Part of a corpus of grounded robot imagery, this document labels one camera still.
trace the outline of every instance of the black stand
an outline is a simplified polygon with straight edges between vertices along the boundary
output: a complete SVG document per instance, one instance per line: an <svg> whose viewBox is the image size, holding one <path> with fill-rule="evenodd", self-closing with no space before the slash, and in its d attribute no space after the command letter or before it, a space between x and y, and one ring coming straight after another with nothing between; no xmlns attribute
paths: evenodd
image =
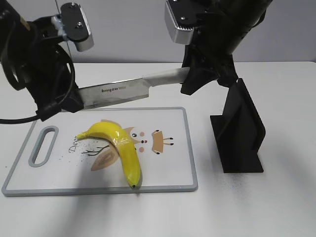
<svg viewBox="0 0 316 237"><path fill-rule="evenodd" d="M230 87L223 114L210 118L224 172L263 172L257 153L266 131L242 79Z"/></svg>

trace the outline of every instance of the table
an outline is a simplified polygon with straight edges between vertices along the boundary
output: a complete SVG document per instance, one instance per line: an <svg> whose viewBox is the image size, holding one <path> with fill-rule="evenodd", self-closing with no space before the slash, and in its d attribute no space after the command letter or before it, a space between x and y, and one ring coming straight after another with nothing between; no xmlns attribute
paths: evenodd
<svg viewBox="0 0 316 237"><path fill-rule="evenodd" d="M80 87L137 78L180 64L75 64ZM264 173L224 174L209 115L221 114L227 88L209 83L192 96L180 85L113 107L182 106L188 114L199 188L192 193L4 197L0 235L10 237L313 237L316 232L316 64L236 63L267 135ZM26 90L0 73L2 118L32 116ZM2 185L30 124L0 125Z"/></svg>

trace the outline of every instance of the yellow banana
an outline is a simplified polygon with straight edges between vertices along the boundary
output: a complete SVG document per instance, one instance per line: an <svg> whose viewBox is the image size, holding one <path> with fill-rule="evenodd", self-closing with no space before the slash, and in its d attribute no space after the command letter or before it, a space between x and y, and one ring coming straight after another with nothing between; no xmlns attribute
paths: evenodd
<svg viewBox="0 0 316 237"><path fill-rule="evenodd" d="M130 136L114 123L97 122L87 132L77 135L78 140L87 137L104 138L115 146L121 158L127 182L132 188L135 188L140 180L141 169L136 149Z"/></svg>

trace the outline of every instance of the white cutting board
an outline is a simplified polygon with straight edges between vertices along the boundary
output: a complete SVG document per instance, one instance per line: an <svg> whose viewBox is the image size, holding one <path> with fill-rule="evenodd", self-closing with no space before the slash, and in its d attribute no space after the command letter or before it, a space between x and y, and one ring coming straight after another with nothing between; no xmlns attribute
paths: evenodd
<svg viewBox="0 0 316 237"><path fill-rule="evenodd" d="M103 119L118 123L134 139L142 169L140 188L128 186L120 158L113 148L106 147L106 140L76 140L76 135ZM51 154L45 164L32 167L30 155L40 132L48 126L58 128ZM52 134L47 136L47 144ZM46 156L48 146L44 144L35 164ZM135 108L59 113L47 121L34 122L2 192L6 196L43 196L188 192L197 187L185 110Z"/></svg>

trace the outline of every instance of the white knife handle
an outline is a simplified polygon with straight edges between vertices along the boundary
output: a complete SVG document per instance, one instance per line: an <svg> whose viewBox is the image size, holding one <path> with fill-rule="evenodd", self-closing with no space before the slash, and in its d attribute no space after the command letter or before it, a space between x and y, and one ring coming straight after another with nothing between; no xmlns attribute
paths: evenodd
<svg viewBox="0 0 316 237"><path fill-rule="evenodd" d="M190 68L177 68L161 73L155 73L143 76L143 79L150 85L166 85L166 84L177 84L183 83L187 78Z"/></svg>

